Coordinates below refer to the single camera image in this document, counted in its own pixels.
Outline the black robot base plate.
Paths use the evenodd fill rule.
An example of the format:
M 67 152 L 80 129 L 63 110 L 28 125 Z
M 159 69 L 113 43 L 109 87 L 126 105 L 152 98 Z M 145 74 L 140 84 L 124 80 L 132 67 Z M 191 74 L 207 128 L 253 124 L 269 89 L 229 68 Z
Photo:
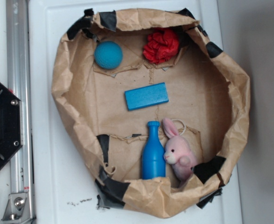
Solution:
M 20 100 L 0 83 L 0 170 L 21 146 Z

